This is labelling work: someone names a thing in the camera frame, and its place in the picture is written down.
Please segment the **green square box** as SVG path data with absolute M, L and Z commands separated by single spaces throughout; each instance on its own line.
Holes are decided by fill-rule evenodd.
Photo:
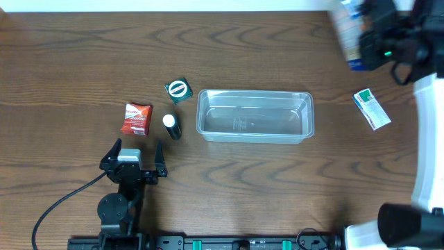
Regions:
M 164 87 L 174 104 L 185 101 L 193 96 L 192 89 L 184 77 L 174 80 Z

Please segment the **black bottle white cap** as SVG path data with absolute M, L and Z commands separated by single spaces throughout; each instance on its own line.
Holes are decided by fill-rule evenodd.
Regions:
M 182 131 L 174 115 L 166 114 L 163 116 L 162 122 L 172 139 L 179 140 L 181 138 Z

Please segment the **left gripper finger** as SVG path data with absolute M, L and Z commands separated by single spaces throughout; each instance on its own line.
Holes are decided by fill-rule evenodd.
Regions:
M 105 162 L 109 163 L 111 161 L 115 161 L 118 158 L 118 155 L 121 151 L 121 139 L 118 138 L 112 148 L 105 155 Z
M 164 156 L 162 151 L 162 143 L 160 141 L 156 146 L 154 163 L 157 171 L 164 171 Z

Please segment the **red orange medicine box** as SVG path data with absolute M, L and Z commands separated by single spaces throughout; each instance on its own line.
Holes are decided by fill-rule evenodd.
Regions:
M 123 134 L 148 135 L 153 107 L 127 103 L 121 132 Z

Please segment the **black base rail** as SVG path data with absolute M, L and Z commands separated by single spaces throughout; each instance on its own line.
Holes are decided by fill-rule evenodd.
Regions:
M 68 240 L 68 250 L 339 250 L 337 235 L 303 233 L 294 237 L 183 237 L 180 235 L 76 237 Z

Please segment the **clear plastic container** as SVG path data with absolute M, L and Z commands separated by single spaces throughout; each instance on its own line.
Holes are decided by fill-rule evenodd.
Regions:
M 196 130 L 209 142 L 299 144 L 315 134 L 308 92 L 202 90 Z

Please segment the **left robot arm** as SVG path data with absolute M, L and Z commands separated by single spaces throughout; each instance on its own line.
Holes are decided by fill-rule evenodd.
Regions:
M 160 178 L 168 175 L 158 143 L 155 151 L 154 170 L 142 169 L 139 149 L 123 149 L 118 139 L 111 150 L 100 161 L 99 168 L 118 185 L 118 191 L 105 195 L 98 204 L 97 213 L 101 220 L 99 250 L 109 249 L 155 249 L 152 236 L 137 229 L 144 200 L 146 185 L 156 185 Z

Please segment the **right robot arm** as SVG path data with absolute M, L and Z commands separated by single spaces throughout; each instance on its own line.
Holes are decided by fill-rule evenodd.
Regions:
M 443 2 L 415 1 L 408 15 L 394 1 L 334 1 L 330 17 L 353 71 L 391 64 L 393 80 L 413 85 L 418 166 L 408 205 L 385 203 L 376 220 L 347 226 L 343 249 L 443 248 Z M 406 78 L 396 68 L 409 67 Z

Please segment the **white green medicine packet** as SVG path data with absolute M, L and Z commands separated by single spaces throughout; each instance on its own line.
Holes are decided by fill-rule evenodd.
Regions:
M 353 100 L 374 131 L 391 123 L 389 116 L 369 88 L 355 93 Z

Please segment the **blue white drink mix box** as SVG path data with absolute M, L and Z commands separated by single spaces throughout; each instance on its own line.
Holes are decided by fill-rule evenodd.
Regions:
M 359 52 L 359 38 L 366 30 L 359 11 L 363 0 L 331 0 L 329 16 L 345 61 L 352 71 L 367 71 Z

